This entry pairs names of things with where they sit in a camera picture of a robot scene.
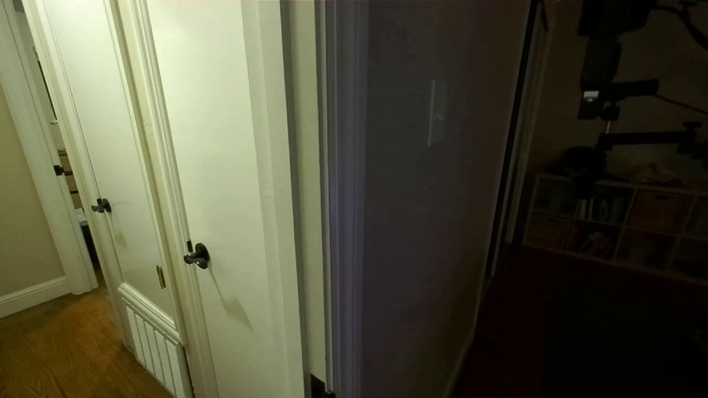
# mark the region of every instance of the bookshelf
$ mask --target bookshelf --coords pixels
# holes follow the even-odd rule
[[[708,192],[539,176],[525,247],[708,283]]]

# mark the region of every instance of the door panel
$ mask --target door panel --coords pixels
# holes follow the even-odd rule
[[[147,0],[219,396],[298,398],[283,275],[271,275],[243,2]]]
[[[110,224],[117,275],[175,321],[174,291],[161,289],[155,273],[155,266],[167,269],[167,260],[112,8],[95,0],[39,0],[36,8],[36,18],[44,18],[36,25],[44,28],[55,51],[43,62],[65,72],[71,95],[63,101],[75,109],[80,130],[67,134],[86,154],[85,168],[95,185],[91,201],[100,196],[114,209],[95,217]]]

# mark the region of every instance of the light switch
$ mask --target light switch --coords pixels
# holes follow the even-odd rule
[[[448,123],[448,83],[430,83],[427,147],[445,143]]]

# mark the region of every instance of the wooden floor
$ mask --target wooden floor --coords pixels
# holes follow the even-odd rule
[[[0,396],[168,396],[119,343],[106,291],[0,318]]]

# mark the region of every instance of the door knob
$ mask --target door knob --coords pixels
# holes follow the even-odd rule
[[[91,206],[93,212],[114,212],[112,201],[100,197],[95,200],[95,206]]]
[[[190,255],[184,255],[184,263],[192,266],[197,263],[197,269],[207,270],[209,269],[209,250],[205,243],[197,243],[195,250]]]

